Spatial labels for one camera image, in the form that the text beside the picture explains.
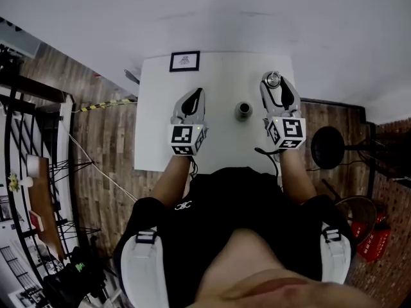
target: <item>yellow black tape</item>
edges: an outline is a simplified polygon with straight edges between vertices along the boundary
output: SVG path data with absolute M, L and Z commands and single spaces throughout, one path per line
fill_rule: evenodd
M 120 99 L 120 100 L 110 100 L 110 101 L 105 101 L 100 104 L 95 104 L 91 105 L 88 107 L 83 107 L 80 109 L 81 112 L 86 112 L 88 110 L 95 110 L 97 108 L 106 108 L 106 107 L 111 107 L 111 106 L 118 106 L 118 105 L 126 105 L 126 104 L 131 104 L 131 103 L 137 103 L 136 99 Z

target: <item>framed picture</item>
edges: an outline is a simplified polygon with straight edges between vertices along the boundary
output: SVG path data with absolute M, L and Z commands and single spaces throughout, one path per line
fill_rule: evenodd
M 199 67 L 199 51 L 184 51 L 182 53 L 171 54 L 170 72 L 198 71 Z

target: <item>red box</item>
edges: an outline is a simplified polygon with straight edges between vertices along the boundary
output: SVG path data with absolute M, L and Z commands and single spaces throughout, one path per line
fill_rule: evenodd
M 30 221 L 31 224 L 34 226 L 34 228 L 37 229 L 37 231 L 43 232 L 44 231 L 44 227 L 43 227 L 43 222 L 41 220 L 41 217 L 34 211 L 29 211 L 30 214 Z
M 380 223 L 382 223 L 385 220 L 386 216 L 387 216 L 387 214 L 385 213 L 385 211 L 377 212 L 376 224 L 379 225 Z
M 390 233 L 390 228 L 374 229 L 370 236 L 357 246 L 357 252 L 368 262 L 381 258 L 388 245 Z
M 361 223 L 359 221 L 353 221 L 353 223 L 351 224 L 351 230 L 353 231 L 353 235 L 355 238 L 360 236 L 366 228 L 367 224 Z

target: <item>white wire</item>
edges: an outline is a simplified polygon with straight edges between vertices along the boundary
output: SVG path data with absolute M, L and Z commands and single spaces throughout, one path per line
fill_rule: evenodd
M 81 151 L 84 153 L 84 155 L 89 159 L 89 162 L 92 162 L 92 166 L 96 168 L 96 170 L 101 173 L 104 177 L 106 177 L 108 180 L 110 180 L 114 185 L 116 185 L 118 188 L 120 188 L 133 202 L 137 201 L 137 198 L 135 198 L 131 193 L 129 193 L 128 191 L 126 191 L 124 188 L 122 188 L 122 186 L 120 186 L 119 184 L 117 184 L 113 179 L 111 179 L 109 176 L 107 176 L 103 171 L 101 171 L 96 164 L 94 164 L 93 160 L 91 159 L 91 157 L 87 154 L 87 152 L 82 148 L 82 146 L 76 141 L 76 139 L 73 138 L 73 136 L 67 131 L 67 129 L 65 128 L 64 124 L 62 121 L 60 121 L 63 129 L 67 132 L 67 134 L 69 135 L 70 139 L 81 149 Z

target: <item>shoulder strap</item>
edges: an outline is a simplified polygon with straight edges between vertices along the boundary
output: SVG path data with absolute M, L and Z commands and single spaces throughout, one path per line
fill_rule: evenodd
M 351 245 L 338 229 L 322 223 L 320 237 L 322 280 L 343 284 L 351 263 Z
M 162 243 L 156 227 L 126 242 L 121 253 L 121 276 L 135 308 L 168 308 Z
M 351 246 L 338 229 L 322 224 L 320 236 L 322 281 L 343 284 L 351 263 Z M 162 260 L 161 238 L 153 227 L 139 232 L 124 245 L 121 275 L 135 308 L 169 308 Z

